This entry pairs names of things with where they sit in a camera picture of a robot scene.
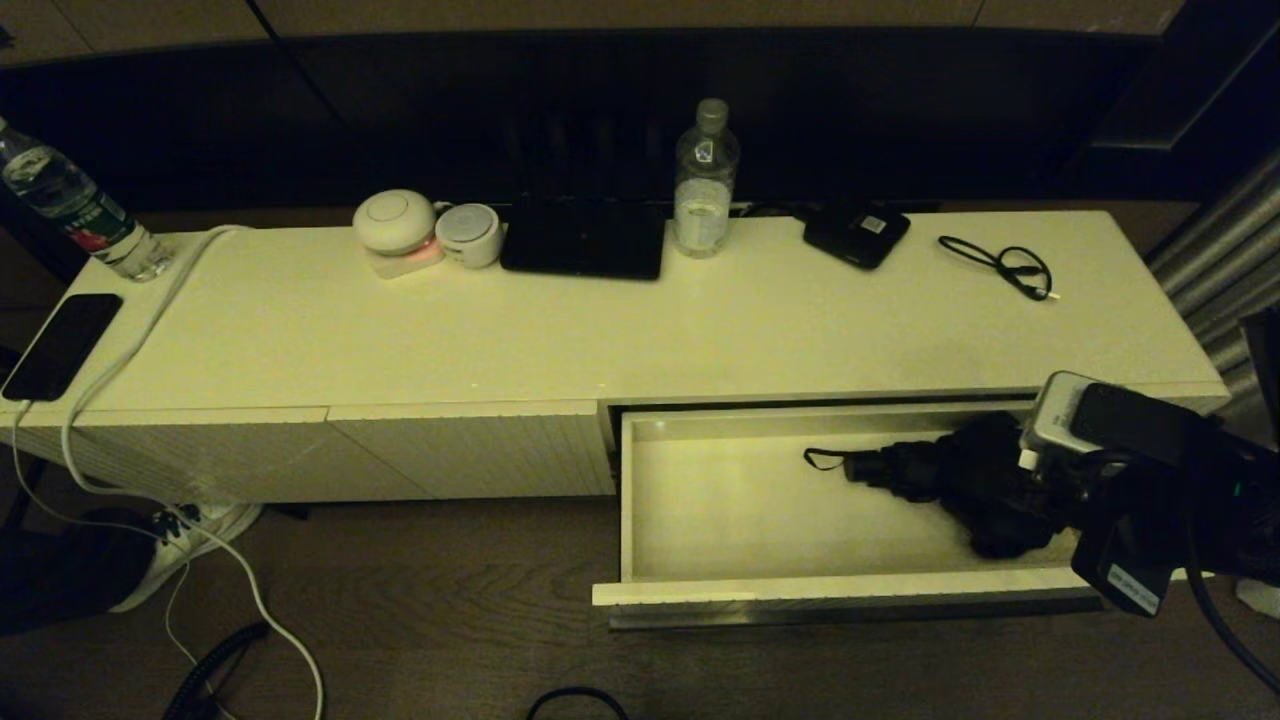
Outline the clear bottle with grey cap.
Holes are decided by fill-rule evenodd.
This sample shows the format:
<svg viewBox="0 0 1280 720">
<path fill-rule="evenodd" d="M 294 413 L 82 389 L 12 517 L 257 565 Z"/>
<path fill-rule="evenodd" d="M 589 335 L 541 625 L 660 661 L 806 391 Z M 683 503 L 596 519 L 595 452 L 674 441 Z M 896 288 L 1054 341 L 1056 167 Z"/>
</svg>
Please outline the clear bottle with grey cap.
<svg viewBox="0 0 1280 720">
<path fill-rule="evenodd" d="M 696 259 L 719 252 L 728 236 L 730 209 L 741 149 L 728 128 L 730 105 L 705 97 L 694 126 L 675 150 L 675 246 Z"/>
</svg>

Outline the small black box with label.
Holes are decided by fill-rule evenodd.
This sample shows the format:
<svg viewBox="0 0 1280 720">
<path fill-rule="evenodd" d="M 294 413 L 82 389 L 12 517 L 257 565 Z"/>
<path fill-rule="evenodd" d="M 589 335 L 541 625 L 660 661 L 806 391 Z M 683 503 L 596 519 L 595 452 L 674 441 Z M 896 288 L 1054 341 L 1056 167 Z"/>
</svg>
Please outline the small black box with label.
<svg viewBox="0 0 1280 720">
<path fill-rule="evenodd" d="M 806 220 L 809 246 L 863 270 L 878 269 L 911 227 L 901 213 L 874 204 L 837 202 Z"/>
</svg>

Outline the black smartphone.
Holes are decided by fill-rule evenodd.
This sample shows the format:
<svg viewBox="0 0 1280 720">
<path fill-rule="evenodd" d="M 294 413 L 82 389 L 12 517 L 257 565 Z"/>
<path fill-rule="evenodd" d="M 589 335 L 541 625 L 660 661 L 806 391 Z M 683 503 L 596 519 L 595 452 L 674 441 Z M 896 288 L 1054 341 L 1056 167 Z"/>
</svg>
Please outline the black smartphone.
<svg viewBox="0 0 1280 720">
<path fill-rule="evenodd" d="M 120 311 L 118 293 L 67 297 L 36 336 L 0 395 L 10 401 L 60 398 Z"/>
</svg>

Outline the white low cabinet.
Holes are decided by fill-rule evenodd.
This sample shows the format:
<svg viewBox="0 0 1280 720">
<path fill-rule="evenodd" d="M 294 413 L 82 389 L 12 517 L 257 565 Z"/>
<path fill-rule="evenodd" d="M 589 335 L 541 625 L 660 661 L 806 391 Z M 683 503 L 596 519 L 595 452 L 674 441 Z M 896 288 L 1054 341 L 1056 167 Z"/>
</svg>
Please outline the white low cabinet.
<svg viewBox="0 0 1280 720">
<path fill-rule="evenodd" d="M 653 282 L 445 261 L 381 281 L 348 227 L 237 231 L 161 278 L 87 266 L 124 304 L 18 441 L 177 502 L 603 496 L 631 407 L 1033 398 L 1078 372 L 1198 411 L 1228 388 L 1105 211 L 918 214 L 872 272 L 790 218 L 732 223 Z"/>
</svg>

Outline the person leg in dark trousers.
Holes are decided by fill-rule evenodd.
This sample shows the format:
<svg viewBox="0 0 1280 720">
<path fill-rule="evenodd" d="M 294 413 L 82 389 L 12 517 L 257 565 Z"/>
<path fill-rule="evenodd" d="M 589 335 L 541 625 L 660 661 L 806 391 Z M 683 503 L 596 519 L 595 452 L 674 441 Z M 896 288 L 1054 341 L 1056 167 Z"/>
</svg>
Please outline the person leg in dark trousers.
<svg viewBox="0 0 1280 720">
<path fill-rule="evenodd" d="M 0 637 L 105 614 L 138 589 L 156 553 L 143 516 L 100 509 L 59 534 L 0 527 Z"/>
</svg>

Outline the black umbrella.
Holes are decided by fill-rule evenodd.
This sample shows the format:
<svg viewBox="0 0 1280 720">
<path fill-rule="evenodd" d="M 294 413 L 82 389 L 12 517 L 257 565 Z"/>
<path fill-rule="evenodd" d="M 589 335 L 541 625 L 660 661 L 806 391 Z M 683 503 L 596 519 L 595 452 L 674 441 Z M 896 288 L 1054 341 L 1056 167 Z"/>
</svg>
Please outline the black umbrella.
<svg viewBox="0 0 1280 720">
<path fill-rule="evenodd" d="M 1074 501 L 1070 491 L 1020 465 L 1020 436 L 1012 414 L 988 413 L 936 441 L 867 451 L 805 448 L 803 457 L 910 503 L 938 503 L 968 533 L 974 553 L 1009 560 L 1047 547 L 1068 528 Z"/>
</svg>

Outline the white drawer with dark handle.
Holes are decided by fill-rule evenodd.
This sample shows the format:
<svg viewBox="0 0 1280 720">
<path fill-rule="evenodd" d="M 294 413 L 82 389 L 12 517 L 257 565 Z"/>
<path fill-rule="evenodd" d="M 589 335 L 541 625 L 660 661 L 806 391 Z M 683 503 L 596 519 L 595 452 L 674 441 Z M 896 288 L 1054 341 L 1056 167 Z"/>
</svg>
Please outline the white drawer with dark handle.
<svg viewBox="0 0 1280 720">
<path fill-rule="evenodd" d="M 617 632 L 1098 612 L 1066 532 L 988 561 L 933 503 L 804 460 L 928 441 L 1030 402 L 627 413 L 620 579 L 591 602 Z"/>
</svg>

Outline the grey curtain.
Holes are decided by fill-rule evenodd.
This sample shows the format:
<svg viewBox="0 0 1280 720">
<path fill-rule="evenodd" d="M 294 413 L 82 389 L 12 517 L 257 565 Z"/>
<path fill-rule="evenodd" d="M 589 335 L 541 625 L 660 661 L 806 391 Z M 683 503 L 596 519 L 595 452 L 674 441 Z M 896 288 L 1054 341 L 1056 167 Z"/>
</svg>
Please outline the grey curtain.
<svg viewBox="0 0 1280 720">
<path fill-rule="evenodd" d="M 1280 311 L 1280 147 L 1178 231 L 1149 266 L 1228 387 L 1219 410 L 1228 430 L 1277 450 L 1280 400 L 1265 397 L 1275 373 L 1256 368 L 1242 323 Z"/>
</svg>

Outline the white sneaker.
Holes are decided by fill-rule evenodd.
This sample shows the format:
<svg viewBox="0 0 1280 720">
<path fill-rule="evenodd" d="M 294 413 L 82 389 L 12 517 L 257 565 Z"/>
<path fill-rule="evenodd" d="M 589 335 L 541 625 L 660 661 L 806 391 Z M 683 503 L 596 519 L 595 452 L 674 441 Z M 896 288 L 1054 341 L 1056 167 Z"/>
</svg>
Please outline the white sneaker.
<svg viewBox="0 0 1280 720">
<path fill-rule="evenodd" d="M 157 537 L 148 570 L 140 584 L 111 614 L 129 612 L 159 592 L 188 562 L 219 548 L 216 541 L 233 542 L 262 515 L 261 503 L 187 503 L 152 515 L 148 529 Z"/>
</svg>

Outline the small white round speaker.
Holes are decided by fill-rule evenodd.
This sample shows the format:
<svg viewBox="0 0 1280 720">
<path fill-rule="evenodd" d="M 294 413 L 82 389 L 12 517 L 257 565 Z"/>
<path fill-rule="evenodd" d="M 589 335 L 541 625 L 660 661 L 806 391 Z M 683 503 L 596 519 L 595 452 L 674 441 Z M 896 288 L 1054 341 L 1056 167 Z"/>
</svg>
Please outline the small white round speaker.
<svg viewBox="0 0 1280 720">
<path fill-rule="evenodd" d="M 435 237 L 449 260 L 468 269 L 483 269 L 498 263 L 506 231 L 493 208 L 471 202 L 440 214 Z"/>
</svg>

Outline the water bottle with green label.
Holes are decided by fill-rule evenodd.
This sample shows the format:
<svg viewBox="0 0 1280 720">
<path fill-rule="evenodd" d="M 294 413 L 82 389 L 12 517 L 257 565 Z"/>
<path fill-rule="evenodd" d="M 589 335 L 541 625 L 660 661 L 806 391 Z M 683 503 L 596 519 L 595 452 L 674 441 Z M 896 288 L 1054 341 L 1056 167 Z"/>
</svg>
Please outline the water bottle with green label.
<svg viewBox="0 0 1280 720">
<path fill-rule="evenodd" d="M 19 201 L 119 277 L 160 277 L 172 250 L 64 152 L 0 117 L 0 179 Z"/>
</svg>

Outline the black flat set-top box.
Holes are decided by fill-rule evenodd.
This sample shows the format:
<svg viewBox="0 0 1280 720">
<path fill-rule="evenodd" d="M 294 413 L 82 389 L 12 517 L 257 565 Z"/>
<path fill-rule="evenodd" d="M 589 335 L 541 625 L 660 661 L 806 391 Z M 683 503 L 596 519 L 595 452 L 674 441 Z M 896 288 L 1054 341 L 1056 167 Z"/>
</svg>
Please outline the black flat set-top box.
<svg viewBox="0 0 1280 720">
<path fill-rule="evenodd" d="M 499 263 L 508 272 L 657 281 L 664 219 L 646 202 L 525 200 L 511 208 Z"/>
</svg>

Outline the white dome device pink base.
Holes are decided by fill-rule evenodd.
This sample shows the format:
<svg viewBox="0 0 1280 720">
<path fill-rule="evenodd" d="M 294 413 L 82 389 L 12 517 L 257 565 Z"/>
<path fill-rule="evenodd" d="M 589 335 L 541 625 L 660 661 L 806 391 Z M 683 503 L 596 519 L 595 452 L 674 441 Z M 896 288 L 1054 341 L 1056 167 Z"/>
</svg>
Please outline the white dome device pink base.
<svg viewBox="0 0 1280 720">
<path fill-rule="evenodd" d="M 436 219 L 436 205 L 421 193 L 387 190 L 358 205 L 351 227 L 375 277 L 394 281 L 445 260 Z"/>
</svg>

